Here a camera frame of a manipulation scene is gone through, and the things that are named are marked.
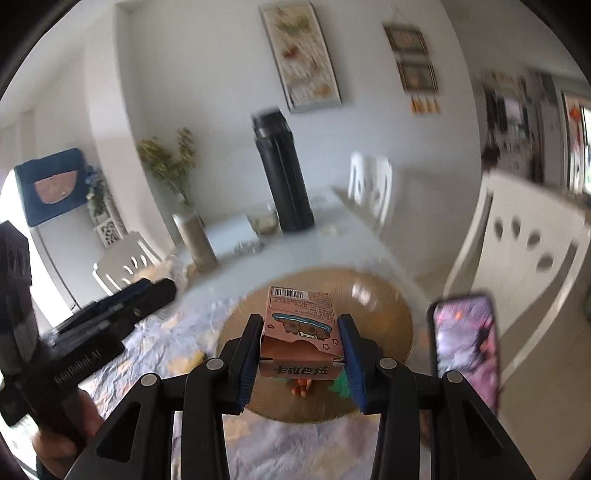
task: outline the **black thermos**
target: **black thermos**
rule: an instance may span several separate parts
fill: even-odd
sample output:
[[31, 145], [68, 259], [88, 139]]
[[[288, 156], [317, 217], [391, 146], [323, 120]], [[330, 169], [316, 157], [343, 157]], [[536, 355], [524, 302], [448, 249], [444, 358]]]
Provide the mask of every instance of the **black thermos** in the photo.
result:
[[256, 147], [261, 154], [281, 230], [299, 232], [314, 226], [294, 136], [278, 108], [252, 116]]

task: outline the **smartphone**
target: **smartphone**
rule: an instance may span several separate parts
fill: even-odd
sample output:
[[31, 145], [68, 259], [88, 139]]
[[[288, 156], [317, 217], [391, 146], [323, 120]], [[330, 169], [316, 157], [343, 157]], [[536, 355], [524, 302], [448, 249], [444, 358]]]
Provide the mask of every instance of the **smartphone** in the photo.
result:
[[460, 372], [496, 414], [499, 403], [499, 349], [492, 302], [484, 294], [439, 300], [428, 313], [433, 369]]

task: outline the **barcode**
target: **barcode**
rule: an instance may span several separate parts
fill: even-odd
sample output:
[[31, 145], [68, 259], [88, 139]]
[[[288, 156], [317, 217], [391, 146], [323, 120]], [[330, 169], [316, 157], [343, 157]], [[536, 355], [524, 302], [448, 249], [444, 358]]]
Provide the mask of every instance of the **barcode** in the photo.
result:
[[289, 297], [291, 299], [308, 300], [308, 292], [305, 290], [292, 290], [290, 288], [273, 287], [273, 295], [277, 297]]

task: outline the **wall hanging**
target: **wall hanging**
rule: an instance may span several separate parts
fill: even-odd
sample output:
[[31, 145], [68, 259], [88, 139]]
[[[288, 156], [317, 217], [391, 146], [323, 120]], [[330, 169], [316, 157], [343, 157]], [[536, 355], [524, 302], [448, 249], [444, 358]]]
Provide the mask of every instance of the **wall hanging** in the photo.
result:
[[427, 45], [418, 28], [387, 24], [384, 30], [395, 52], [427, 55]]
[[86, 163], [77, 148], [30, 160], [14, 173], [30, 227], [86, 203]]
[[437, 93], [437, 78], [430, 63], [398, 62], [398, 71], [405, 92]]
[[309, 2], [260, 7], [290, 112], [342, 104], [314, 6]]
[[435, 98], [439, 93], [437, 76], [423, 34], [398, 7], [392, 5], [390, 11], [392, 21], [384, 24], [384, 31], [397, 57], [402, 88], [411, 96], [410, 111], [414, 115], [441, 113]]

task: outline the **dried plant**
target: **dried plant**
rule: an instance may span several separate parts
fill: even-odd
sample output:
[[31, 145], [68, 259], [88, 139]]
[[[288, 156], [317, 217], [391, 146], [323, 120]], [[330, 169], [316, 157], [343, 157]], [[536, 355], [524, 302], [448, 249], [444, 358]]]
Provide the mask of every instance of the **dried plant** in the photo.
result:
[[138, 144], [139, 158], [155, 179], [163, 181], [182, 201], [185, 207], [193, 207], [187, 194], [189, 174], [195, 168], [193, 134], [188, 128], [178, 131], [178, 160], [173, 158], [156, 137]]

